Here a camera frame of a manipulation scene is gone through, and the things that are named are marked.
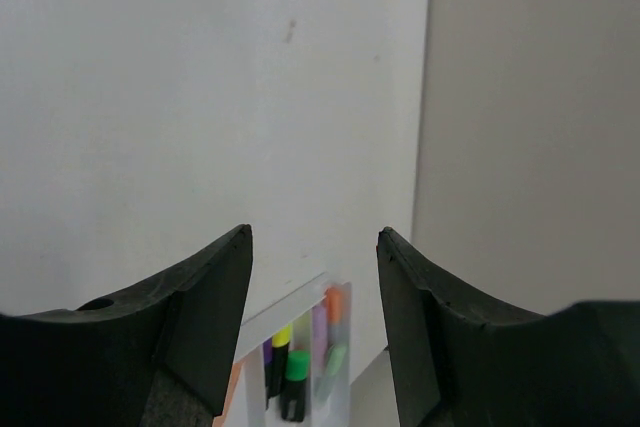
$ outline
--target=white backdrop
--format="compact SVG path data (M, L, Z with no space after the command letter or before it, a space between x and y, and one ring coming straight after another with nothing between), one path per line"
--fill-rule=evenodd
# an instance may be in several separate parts
M254 227L245 317L410 234L427 0L0 0L0 309L75 308Z

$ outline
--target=screw hole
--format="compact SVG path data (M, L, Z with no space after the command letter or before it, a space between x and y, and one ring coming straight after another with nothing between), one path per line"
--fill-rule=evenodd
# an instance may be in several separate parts
M84 304L82 307L80 307L78 310L100 310L100 309L106 309L107 307L111 307L113 305L113 300L111 299L95 299L92 300L91 302L87 302L86 304Z

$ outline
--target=marker holder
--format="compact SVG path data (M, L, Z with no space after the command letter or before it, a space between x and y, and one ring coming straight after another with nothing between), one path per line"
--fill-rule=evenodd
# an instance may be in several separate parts
M324 300L327 288L341 289L344 298L340 341L347 346L347 355L336 375L326 403L315 399L318 372L313 356L313 316L311 309ZM290 350L311 352L311 368L307 379L307 413L301 423L282 420L279 398L272 398L266 409L266 389L262 344L287 324L293 325ZM234 362L245 360L225 427L348 427L350 407L349 358L351 349L351 284L338 284L322 274L240 327Z

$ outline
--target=white wall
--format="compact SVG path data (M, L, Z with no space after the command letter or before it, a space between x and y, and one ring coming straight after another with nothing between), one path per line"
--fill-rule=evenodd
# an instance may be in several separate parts
M426 3L0 0L0 309L75 308L249 222L245 317L323 265L353 280L357 375L377 231L410 231Z
M540 312L640 295L640 0L430 0L414 240Z

